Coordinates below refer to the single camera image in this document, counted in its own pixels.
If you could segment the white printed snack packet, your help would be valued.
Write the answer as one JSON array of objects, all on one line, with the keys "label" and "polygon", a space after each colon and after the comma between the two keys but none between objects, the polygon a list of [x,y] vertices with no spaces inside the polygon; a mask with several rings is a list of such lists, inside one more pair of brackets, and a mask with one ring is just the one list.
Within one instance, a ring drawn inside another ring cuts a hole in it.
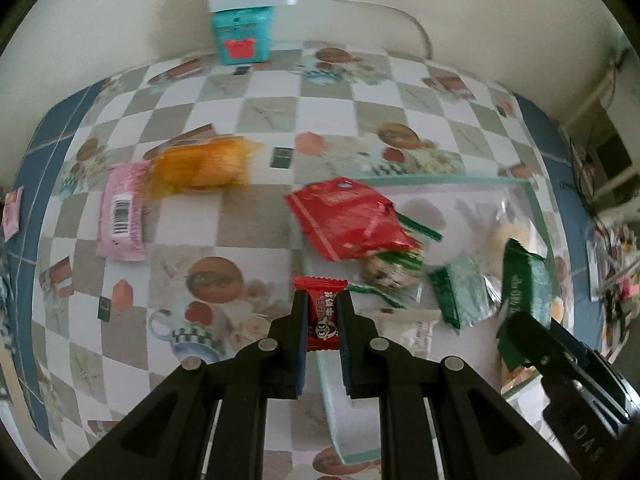
[{"label": "white printed snack packet", "polygon": [[439,310],[384,309],[368,314],[382,337],[405,347],[413,356],[428,359],[435,326],[442,320]]}]

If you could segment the small red candy packet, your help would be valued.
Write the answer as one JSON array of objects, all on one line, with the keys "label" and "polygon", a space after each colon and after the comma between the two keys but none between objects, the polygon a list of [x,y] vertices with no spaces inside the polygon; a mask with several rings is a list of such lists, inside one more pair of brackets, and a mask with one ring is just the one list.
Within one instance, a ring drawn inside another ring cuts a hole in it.
[{"label": "small red candy packet", "polygon": [[348,281],[296,276],[294,285],[309,297],[307,351],[338,350],[340,338],[336,324],[336,298],[347,289]]}]

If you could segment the pink snack packet with barcode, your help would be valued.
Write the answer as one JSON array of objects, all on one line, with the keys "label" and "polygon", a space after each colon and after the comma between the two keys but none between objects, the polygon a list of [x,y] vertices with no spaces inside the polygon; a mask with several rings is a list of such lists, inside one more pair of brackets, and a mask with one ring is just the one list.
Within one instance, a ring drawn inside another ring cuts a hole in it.
[{"label": "pink snack packet with barcode", "polygon": [[146,160],[119,162],[108,170],[98,224],[98,257],[123,262],[145,260],[143,192],[150,165]]}]

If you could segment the clear bag with cream bun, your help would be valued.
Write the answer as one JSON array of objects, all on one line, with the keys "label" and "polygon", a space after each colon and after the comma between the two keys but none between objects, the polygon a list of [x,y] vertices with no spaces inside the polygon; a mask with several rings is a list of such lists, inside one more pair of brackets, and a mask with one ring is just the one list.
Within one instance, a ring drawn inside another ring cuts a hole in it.
[{"label": "clear bag with cream bun", "polygon": [[480,272],[502,280],[502,262],[506,243],[516,240],[525,250],[546,258],[548,247],[534,222],[514,203],[503,200],[498,206],[488,240],[477,253]]}]

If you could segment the large red snack bag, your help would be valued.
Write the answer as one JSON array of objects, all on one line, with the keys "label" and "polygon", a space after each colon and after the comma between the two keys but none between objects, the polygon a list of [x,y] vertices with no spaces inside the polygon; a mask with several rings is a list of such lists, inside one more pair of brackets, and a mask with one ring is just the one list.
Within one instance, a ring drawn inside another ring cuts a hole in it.
[{"label": "large red snack bag", "polygon": [[288,194],[285,201],[308,242],[328,261],[419,247],[402,227],[388,198],[349,178],[307,185]]}]

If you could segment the orange snack packet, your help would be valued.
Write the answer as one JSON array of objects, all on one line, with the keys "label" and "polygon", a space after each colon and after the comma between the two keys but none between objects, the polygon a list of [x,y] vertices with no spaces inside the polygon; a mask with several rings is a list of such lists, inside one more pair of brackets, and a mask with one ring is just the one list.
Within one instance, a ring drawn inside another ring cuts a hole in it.
[{"label": "orange snack packet", "polygon": [[145,197],[161,200],[177,194],[247,186],[253,156],[261,148],[261,143],[245,136],[218,136],[207,142],[166,148],[152,161]]}]

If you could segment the dark green snack box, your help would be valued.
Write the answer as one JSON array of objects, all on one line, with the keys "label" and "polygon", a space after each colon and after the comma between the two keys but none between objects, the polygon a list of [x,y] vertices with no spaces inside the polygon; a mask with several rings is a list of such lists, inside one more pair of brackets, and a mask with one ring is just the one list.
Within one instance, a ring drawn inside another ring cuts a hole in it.
[{"label": "dark green snack box", "polygon": [[525,364],[525,356],[516,348],[515,337],[508,334],[508,319],[522,312],[545,328],[551,324],[552,286],[546,258],[529,252],[510,238],[504,248],[501,285],[501,324],[497,347],[509,372]]}]

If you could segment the small cream pastry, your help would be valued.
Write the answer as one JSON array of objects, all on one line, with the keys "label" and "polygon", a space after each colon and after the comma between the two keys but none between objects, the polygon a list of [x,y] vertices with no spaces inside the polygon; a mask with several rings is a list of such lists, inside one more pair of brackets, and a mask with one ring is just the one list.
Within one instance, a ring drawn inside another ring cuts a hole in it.
[{"label": "small cream pastry", "polygon": [[565,307],[563,299],[561,297],[555,297],[552,299],[550,313],[555,322],[561,323],[563,321]]}]

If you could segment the white tray with teal rim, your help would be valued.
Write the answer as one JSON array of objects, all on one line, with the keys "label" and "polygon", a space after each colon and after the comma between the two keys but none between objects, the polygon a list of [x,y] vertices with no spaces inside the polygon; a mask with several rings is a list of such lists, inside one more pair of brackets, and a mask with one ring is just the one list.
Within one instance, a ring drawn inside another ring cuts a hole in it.
[{"label": "white tray with teal rim", "polygon": [[[443,266],[460,255],[477,259],[477,253],[494,223],[498,206],[503,200],[517,204],[534,222],[548,247],[546,267],[550,276],[552,296],[561,297],[565,313],[561,324],[573,326],[573,306],[565,295],[556,266],[568,256],[562,221],[556,211],[547,182],[532,185],[524,180],[509,178],[481,178],[470,176],[420,176],[369,178],[367,185],[385,195],[396,209],[442,234],[440,243],[427,248],[426,273]],[[356,294],[352,297],[357,312],[368,315],[391,308],[379,296]],[[426,279],[420,309],[439,310],[431,282]],[[496,336],[501,313],[457,333],[442,319],[434,328],[429,359],[438,361],[445,356],[460,356],[500,392],[501,363]],[[331,440],[338,456],[345,463],[360,463],[380,455],[378,404],[374,401],[350,400],[342,386],[340,358],[334,352],[317,356],[320,385]],[[506,400],[542,436],[548,438],[542,411],[548,399],[542,390],[538,374],[526,384],[511,390]]]}]

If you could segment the small green snack packet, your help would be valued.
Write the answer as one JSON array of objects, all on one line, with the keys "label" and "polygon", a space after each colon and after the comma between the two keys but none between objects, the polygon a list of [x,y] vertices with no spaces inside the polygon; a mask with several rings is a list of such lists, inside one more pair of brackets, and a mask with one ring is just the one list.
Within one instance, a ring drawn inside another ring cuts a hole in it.
[{"label": "small green snack packet", "polygon": [[495,283],[471,256],[460,255],[427,272],[442,319],[457,333],[498,312]]}]

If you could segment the round cookie green wrapper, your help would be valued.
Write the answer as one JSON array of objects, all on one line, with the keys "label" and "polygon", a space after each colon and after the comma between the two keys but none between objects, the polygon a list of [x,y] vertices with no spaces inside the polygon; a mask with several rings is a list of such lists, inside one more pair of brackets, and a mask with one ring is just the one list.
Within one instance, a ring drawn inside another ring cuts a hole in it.
[{"label": "round cookie green wrapper", "polygon": [[425,257],[432,243],[442,234],[398,212],[400,225],[416,248],[405,252],[377,252],[360,264],[359,278],[347,289],[357,294],[381,297],[395,309],[420,309],[426,283]]}]

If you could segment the checkered printed tablecloth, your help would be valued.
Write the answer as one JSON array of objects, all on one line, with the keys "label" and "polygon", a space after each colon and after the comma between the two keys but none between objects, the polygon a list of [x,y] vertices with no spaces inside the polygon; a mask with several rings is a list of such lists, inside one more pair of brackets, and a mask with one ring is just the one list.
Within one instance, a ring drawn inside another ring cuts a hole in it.
[{"label": "checkered printed tablecloth", "polygon": [[[501,84],[394,51],[285,44],[256,67],[200,55],[127,70],[59,102],[18,167],[21,229],[8,245],[16,370],[60,474],[103,429],[176,366],[165,318],[190,296],[189,270],[216,257],[243,280],[213,305],[215,338],[233,351],[285,307],[293,274],[320,260],[285,206],[296,186],[339,174],[402,177],[407,216],[447,232],[489,222],[497,179],[527,174],[558,259],[565,323],[600,344],[588,289],[588,214],[553,122]],[[101,194],[116,162],[138,162],[200,127],[257,144],[244,188],[182,194],[144,211],[146,258],[96,254]]]}]

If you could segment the small pink packet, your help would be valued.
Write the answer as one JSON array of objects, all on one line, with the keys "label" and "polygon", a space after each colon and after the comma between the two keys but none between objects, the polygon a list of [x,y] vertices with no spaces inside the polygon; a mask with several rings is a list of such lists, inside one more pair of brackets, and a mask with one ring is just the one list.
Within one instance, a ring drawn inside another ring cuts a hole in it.
[{"label": "small pink packet", "polygon": [[2,230],[5,240],[10,240],[20,230],[23,191],[24,188],[20,186],[6,194],[2,212]]}]

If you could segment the teal toy box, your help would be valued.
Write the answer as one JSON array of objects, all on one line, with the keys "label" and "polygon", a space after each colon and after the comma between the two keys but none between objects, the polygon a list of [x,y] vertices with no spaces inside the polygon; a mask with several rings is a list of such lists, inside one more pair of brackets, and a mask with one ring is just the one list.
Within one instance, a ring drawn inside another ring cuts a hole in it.
[{"label": "teal toy box", "polygon": [[212,29],[220,62],[238,65],[269,61],[273,14],[272,6],[214,13]]}]

